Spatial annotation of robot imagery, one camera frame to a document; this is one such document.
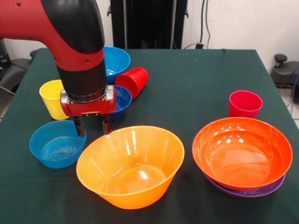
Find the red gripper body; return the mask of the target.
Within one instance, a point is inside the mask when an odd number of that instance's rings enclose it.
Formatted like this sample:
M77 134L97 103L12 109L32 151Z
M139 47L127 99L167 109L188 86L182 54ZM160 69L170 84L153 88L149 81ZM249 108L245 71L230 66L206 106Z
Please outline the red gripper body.
M87 103L79 103L69 99L66 91L62 90L60 104L63 112L68 117L113 113L116 109L116 88L114 85L108 85L102 98Z

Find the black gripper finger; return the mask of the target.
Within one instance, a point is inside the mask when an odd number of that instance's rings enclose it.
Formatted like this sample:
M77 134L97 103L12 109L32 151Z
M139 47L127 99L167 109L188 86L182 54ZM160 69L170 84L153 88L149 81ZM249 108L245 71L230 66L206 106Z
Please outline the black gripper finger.
M74 124L75 124L75 128L77 130L78 136L85 137L85 129L84 129L84 127L83 127L83 125L82 125L79 117L78 116L74 116L73 117L73 121L74 121Z
M108 114L103 114L103 122L102 122L102 126L103 126L103 131L105 135L110 134L111 131L111 124L110 124L110 119L109 119L109 115Z

